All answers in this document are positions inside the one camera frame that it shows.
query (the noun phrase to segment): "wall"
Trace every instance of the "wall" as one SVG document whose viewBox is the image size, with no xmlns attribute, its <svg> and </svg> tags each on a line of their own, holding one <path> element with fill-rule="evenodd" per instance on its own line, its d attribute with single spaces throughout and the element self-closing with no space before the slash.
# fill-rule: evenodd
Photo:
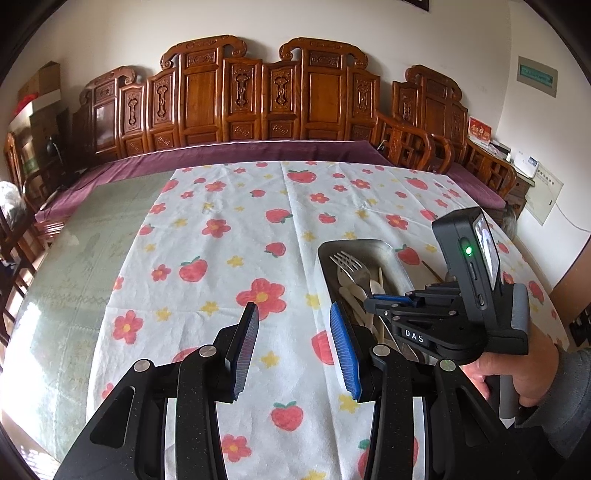
<svg viewBox="0 0 591 480">
<path fill-rule="evenodd" d="M 564 187 L 557 204 L 576 225 L 591 229 L 591 86 L 554 30 L 525 2 L 510 2 L 511 70 L 496 137 L 536 158 Z M 557 97 L 517 82 L 518 57 L 558 70 Z M 554 207 L 544 225 L 524 211 L 518 237 L 551 290 L 584 247 L 589 234 Z"/>
<path fill-rule="evenodd" d="M 49 60 L 61 63 L 63 96 L 75 110 L 94 77 L 126 64 L 152 74 L 170 46 L 226 33 L 246 40 L 249 55 L 266 61 L 278 60 L 279 47 L 294 37 L 354 44 L 382 77 L 385 112 L 391 82 L 422 63 L 454 78 L 471 113 L 493 128 L 501 116 L 511 48 L 506 0 L 431 0 L 429 13 L 400 0 L 69 0 L 0 86 L 0 133 L 18 88 Z"/>
</svg>

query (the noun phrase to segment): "fork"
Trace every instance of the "fork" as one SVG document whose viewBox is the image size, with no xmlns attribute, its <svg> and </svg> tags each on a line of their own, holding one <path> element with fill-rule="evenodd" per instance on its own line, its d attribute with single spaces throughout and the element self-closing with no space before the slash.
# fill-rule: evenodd
<svg viewBox="0 0 591 480">
<path fill-rule="evenodd" d="M 343 272 L 357 285 L 359 285 L 369 298 L 372 298 L 371 287 L 369 281 L 371 275 L 369 269 L 357 260 L 353 255 L 341 251 L 335 255 L 331 255 L 330 259 L 340 267 Z"/>
</svg>

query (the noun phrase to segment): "hand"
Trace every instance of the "hand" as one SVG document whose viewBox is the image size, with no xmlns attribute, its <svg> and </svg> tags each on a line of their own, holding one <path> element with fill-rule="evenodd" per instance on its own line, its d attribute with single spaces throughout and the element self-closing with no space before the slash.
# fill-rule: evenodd
<svg viewBox="0 0 591 480">
<path fill-rule="evenodd" d="M 488 400 L 488 375 L 512 375 L 519 403 L 534 407 L 548 393 L 558 371 L 558 349 L 552 340 L 530 322 L 528 355 L 501 355 L 485 352 L 474 363 L 462 367 L 474 386 Z"/>
</svg>

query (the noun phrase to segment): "purple cushion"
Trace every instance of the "purple cushion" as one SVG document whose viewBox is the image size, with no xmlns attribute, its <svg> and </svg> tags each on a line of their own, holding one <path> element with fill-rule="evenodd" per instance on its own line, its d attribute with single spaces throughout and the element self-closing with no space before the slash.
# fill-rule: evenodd
<svg viewBox="0 0 591 480">
<path fill-rule="evenodd" d="M 481 207 L 497 210 L 505 208 L 505 201 L 501 197 L 459 163 L 452 162 L 447 176 L 455 181 Z"/>
<path fill-rule="evenodd" d="M 70 217 L 91 192 L 105 183 L 163 173 L 178 168 L 249 161 L 337 161 L 391 167 L 368 142 L 262 141 L 195 145 L 124 158 L 93 168 L 72 187 L 58 194 L 47 208 L 35 214 L 37 222 Z"/>
</svg>

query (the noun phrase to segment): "white floral tablecloth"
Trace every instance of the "white floral tablecloth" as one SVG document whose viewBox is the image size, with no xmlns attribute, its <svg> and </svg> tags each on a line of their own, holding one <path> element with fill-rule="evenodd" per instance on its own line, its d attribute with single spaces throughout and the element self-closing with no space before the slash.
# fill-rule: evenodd
<svg viewBox="0 0 591 480">
<path fill-rule="evenodd" d="M 88 418 L 137 359 L 183 359 L 235 324 L 252 300 L 261 324 L 246 388 L 235 404 L 218 405 L 228 477 L 359 479 L 374 406 L 354 402 L 339 381 L 313 275 L 316 251 L 328 240 L 383 239 L 422 288 L 433 278 L 421 260 L 446 272 L 431 221 L 474 205 L 446 176 L 399 168 L 302 161 L 177 170 L 145 218 L 106 307 Z M 505 281 L 528 286 L 533 321 L 566 347 L 531 268 L 497 226 L 492 233 Z M 422 416 L 416 408 L 415 478 L 424 475 Z"/>
</svg>

